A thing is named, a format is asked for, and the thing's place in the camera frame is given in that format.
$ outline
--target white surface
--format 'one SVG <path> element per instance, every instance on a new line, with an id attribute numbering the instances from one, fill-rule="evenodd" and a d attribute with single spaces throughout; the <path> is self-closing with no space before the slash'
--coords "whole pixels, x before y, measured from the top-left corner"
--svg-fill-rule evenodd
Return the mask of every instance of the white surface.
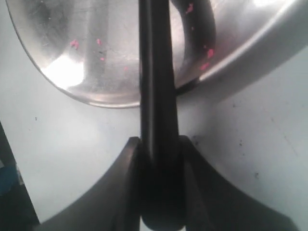
<path id="1" fill-rule="evenodd" d="M 96 108 L 62 94 L 28 59 L 4 1 L 0 22 L 0 120 L 45 221 L 89 189 L 128 137 L 139 134 L 139 110 Z M 241 71 L 230 70 L 222 82 L 179 99 L 181 134 L 196 136 L 220 173 L 303 231 L 308 230 L 306 41 L 291 44 L 301 51 L 266 75 L 259 68 L 264 57 L 274 57 L 268 49 L 252 53 L 263 58 L 242 61 Z"/>

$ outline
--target stainless steel bowl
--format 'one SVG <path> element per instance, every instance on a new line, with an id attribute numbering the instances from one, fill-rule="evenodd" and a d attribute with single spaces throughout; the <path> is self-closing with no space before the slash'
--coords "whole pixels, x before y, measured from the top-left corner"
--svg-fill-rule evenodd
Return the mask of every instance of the stainless steel bowl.
<path id="1" fill-rule="evenodd" d="M 215 21 L 207 28 L 186 20 L 206 4 L 190 13 L 189 1 L 187 8 L 171 4 L 177 88 L 196 85 L 234 61 L 297 1 L 211 0 Z M 7 5 L 29 57 L 54 86 L 95 106 L 139 105 L 138 0 L 7 0 Z M 187 38 L 202 31 L 212 40 L 190 49 Z"/>

